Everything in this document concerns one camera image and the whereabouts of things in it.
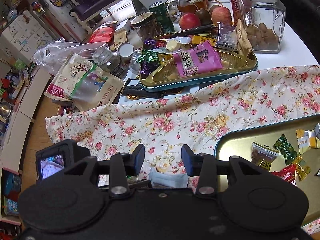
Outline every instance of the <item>red can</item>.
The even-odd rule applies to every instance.
[[[233,22],[237,25],[238,19],[240,18],[240,10],[238,0],[231,0],[232,12],[233,12]]]

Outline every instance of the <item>tin tray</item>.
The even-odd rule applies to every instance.
[[[172,88],[196,85],[205,82],[218,82],[228,78],[248,73],[252,70],[257,69],[258,61],[253,53],[249,56],[243,57],[237,53],[230,52],[223,49],[216,49],[220,59],[230,62],[228,69],[222,69],[212,71],[208,73],[196,74],[187,77],[177,77],[174,79],[168,79],[168,76],[174,75],[177,72],[175,64],[168,64],[165,66],[158,67],[153,71],[147,78],[142,79],[139,76],[141,86],[150,92],[167,90]]]
[[[293,148],[299,152],[296,130],[313,130],[319,122],[320,114],[317,114],[257,128],[230,132],[218,141],[215,155],[218,160],[227,161],[230,156],[238,155],[251,161],[252,142],[273,148],[273,144],[282,134],[286,136]],[[303,225],[305,225],[320,217],[320,176],[315,176],[320,169],[320,149],[312,148],[301,156],[311,168],[311,173],[303,181],[299,181],[297,174],[295,178],[297,187],[304,191],[309,200],[309,210],[303,221]],[[270,172],[280,171],[285,166],[284,157],[280,154],[271,164]],[[220,175],[218,180],[219,190],[224,191],[227,187],[227,176]]]

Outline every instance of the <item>pink snack package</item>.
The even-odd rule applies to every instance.
[[[199,44],[194,49],[173,54],[173,57],[181,77],[223,69],[219,54],[209,41]]]

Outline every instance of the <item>small jar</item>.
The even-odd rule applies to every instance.
[[[160,25],[157,24],[157,20],[152,12],[138,15],[132,19],[131,24],[142,39],[142,42],[162,34]]]
[[[119,65],[120,56],[116,52],[112,52],[107,44],[102,45],[92,55],[93,62],[97,64],[103,71],[108,72],[118,78],[123,79],[126,72]]]
[[[285,24],[280,0],[238,0],[240,19],[255,53],[278,53]]]

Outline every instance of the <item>red apple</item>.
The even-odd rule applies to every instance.
[[[217,25],[217,23],[232,24],[231,13],[227,7],[219,6],[212,10],[211,14],[212,22]]]
[[[197,15],[193,13],[184,13],[180,18],[179,25],[182,30],[187,30],[200,27],[201,22]]]

